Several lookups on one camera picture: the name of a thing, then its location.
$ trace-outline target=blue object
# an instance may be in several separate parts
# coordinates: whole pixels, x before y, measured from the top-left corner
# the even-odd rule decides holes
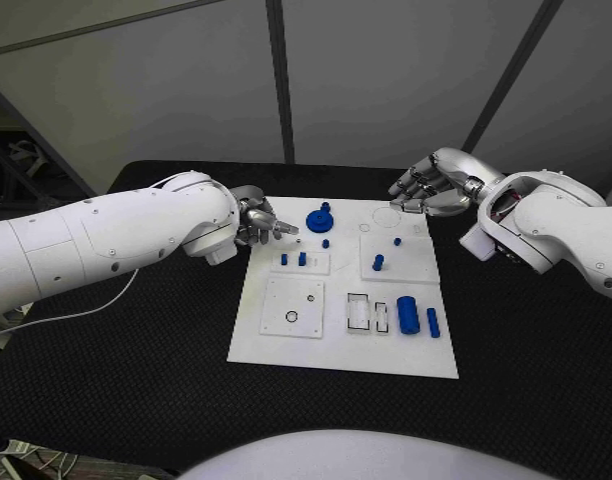
[[[375,260],[374,260],[374,270],[375,270],[377,272],[381,271],[382,261],[384,261],[384,260],[385,260],[385,257],[378,254],[378,255],[375,256]]]
[[[431,337],[440,337],[439,319],[436,318],[436,309],[426,309],[426,316],[428,317],[428,330],[431,331]]]
[[[421,331],[418,326],[417,302],[414,297],[397,299],[397,316],[400,317],[400,331],[405,335],[414,335]]]
[[[330,204],[323,202],[320,210],[313,210],[306,217],[306,226],[315,233],[325,233],[330,230],[335,219],[330,215]]]

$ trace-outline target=black mat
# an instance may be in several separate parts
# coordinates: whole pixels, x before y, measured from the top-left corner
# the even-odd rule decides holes
[[[193,163],[280,196],[385,199],[398,172]],[[189,163],[137,162],[114,190]],[[544,276],[457,244],[472,214],[430,219],[460,380],[227,363],[248,252],[217,267],[176,252],[91,317],[16,335],[0,357],[0,434],[185,468],[261,437],[317,428],[415,435],[560,478],[612,479],[612,301],[563,263]],[[41,302],[80,312],[127,275]]]

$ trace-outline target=equipment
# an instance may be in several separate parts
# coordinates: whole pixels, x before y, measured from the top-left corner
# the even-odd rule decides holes
[[[477,223],[460,243],[479,260],[495,252],[544,273],[561,259],[612,298],[612,207],[563,172],[505,177],[472,155],[441,148],[390,188],[391,206],[450,216],[479,205]]]
[[[267,243],[270,231],[276,238],[299,233],[274,217],[260,188],[229,191],[193,171],[2,221],[0,314],[150,265],[179,246],[217,265],[237,254],[234,243]]]

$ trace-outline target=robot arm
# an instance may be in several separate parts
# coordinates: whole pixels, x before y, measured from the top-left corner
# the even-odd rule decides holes
[[[563,173],[505,177],[472,155],[443,148],[410,168],[390,193],[392,208],[431,216],[479,204],[477,223],[460,239],[472,254],[486,261],[498,251],[538,273],[565,259],[612,298],[612,207]]]
[[[263,191],[229,191],[188,172],[160,189],[104,195],[0,222],[0,314],[51,295],[121,275],[183,248],[211,265],[237,254],[234,242],[266,243],[277,221]]]

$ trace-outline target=white platform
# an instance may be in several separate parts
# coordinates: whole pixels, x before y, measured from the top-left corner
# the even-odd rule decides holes
[[[280,241],[270,239],[267,245],[257,245],[253,248],[227,360],[241,363],[459,378],[426,217],[398,214],[388,208],[387,202],[268,198],[280,220],[296,225],[300,234],[297,236],[286,235]],[[335,226],[328,233],[317,234],[310,232],[304,222],[306,215],[319,209],[323,201],[330,203]],[[400,247],[392,244],[395,237],[402,239]],[[323,239],[330,241],[328,249],[322,248]],[[365,253],[364,258],[359,259],[361,245],[365,246]],[[385,255],[385,268],[381,272],[374,272],[371,269],[375,255],[369,249],[381,250],[377,253]],[[329,255],[329,273],[313,272],[315,265],[309,263],[306,267],[302,267],[303,273],[299,273],[299,267],[293,266],[297,265],[302,251],[307,252],[307,259],[309,253]],[[284,270],[280,270],[281,265],[276,260],[281,253],[289,254],[289,264]],[[417,276],[413,275],[415,268],[418,268]],[[317,325],[312,314],[307,314],[306,310],[299,311],[300,316],[296,322],[287,322],[284,318],[287,312],[281,312],[287,305],[281,305],[281,303],[277,305],[276,298],[267,299],[268,282],[276,281],[271,288],[280,291],[279,287],[283,287],[281,300],[289,305],[300,305],[299,307],[289,306],[290,310],[315,307],[316,295],[310,303],[300,303],[304,301],[303,293],[297,293],[297,298],[291,299],[293,294],[289,292],[300,292],[303,282],[291,283],[291,285],[302,285],[287,288],[284,282],[287,279],[309,283],[322,282],[325,289],[322,328],[319,332],[313,332],[312,338],[304,338],[306,326],[303,330],[296,329],[296,324],[302,319],[309,319],[309,328],[312,325]],[[368,295],[369,333],[352,334],[348,332],[348,293]],[[402,335],[400,332],[397,298],[405,295],[414,297],[417,301],[421,324],[421,332],[417,335]],[[387,305],[388,335],[381,335],[375,331],[377,302]],[[426,317],[428,307],[436,309],[439,318],[441,335],[437,339],[431,338],[428,333]],[[277,319],[283,321],[283,324],[274,324]]]

